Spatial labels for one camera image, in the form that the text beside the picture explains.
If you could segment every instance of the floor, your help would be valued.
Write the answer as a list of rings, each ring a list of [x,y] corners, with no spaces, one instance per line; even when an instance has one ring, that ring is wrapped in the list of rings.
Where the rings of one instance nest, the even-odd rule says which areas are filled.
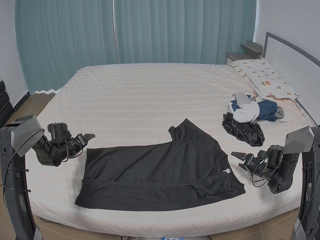
[[[11,116],[8,122],[23,115],[34,114],[38,116],[54,95],[54,93],[33,94],[20,109]],[[210,235],[210,238],[212,240],[277,240],[280,238],[289,240],[298,212],[299,209],[297,208],[253,226]],[[119,235],[95,233],[55,223],[46,223],[41,221],[37,216],[34,216],[34,220],[39,225],[44,240],[121,240]],[[15,239],[14,230],[2,195],[0,195],[0,236],[2,240]]]

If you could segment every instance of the gray wall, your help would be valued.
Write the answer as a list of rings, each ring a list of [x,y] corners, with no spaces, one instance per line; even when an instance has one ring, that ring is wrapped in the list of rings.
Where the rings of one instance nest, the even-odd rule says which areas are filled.
[[[15,0],[0,0],[0,79],[12,106],[28,92],[17,50],[14,8]]]
[[[320,60],[320,0],[257,0],[254,41],[263,46],[266,32]]]

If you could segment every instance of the pillow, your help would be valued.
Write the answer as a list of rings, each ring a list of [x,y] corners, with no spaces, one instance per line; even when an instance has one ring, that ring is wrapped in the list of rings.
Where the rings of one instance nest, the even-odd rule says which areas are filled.
[[[264,58],[235,60],[233,66],[260,96],[296,99],[298,93]]]

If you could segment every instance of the teal curtain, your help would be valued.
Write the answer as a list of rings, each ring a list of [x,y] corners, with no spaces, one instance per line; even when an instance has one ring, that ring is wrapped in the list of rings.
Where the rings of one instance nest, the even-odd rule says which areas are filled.
[[[16,0],[15,25],[30,93],[58,90],[82,67],[117,63],[112,0]]]
[[[225,64],[255,16],[256,0],[114,0],[118,62]]]

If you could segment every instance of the white bed sheet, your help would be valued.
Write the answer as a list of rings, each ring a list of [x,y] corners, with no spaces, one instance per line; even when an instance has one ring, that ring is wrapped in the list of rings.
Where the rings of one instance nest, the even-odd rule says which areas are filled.
[[[193,237],[247,227],[299,207],[302,163],[293,185],[271,194],[265,184],[252,186],[232,151],[257,154],[272,144],[283,145],[286,134],[309,125],[295,103],[278,101],[288,126],[262,122],[263,147],[227,134],[222,114],[234,92],[254,95],[245,79],[229,65],[122,64],[78,70],[38,116],[42,127],[65,122],[75,136],[94,133],[87,148],[150,145],[171,141],[168,129],[188,118],[218,140],[246,193],[205,206],[175,211],[86,209],[74,204],[81,189],[86,152],[59,167],[42,166],[30,150],[26,155],[30,203],[35,215],[82,230],[134,237]]]

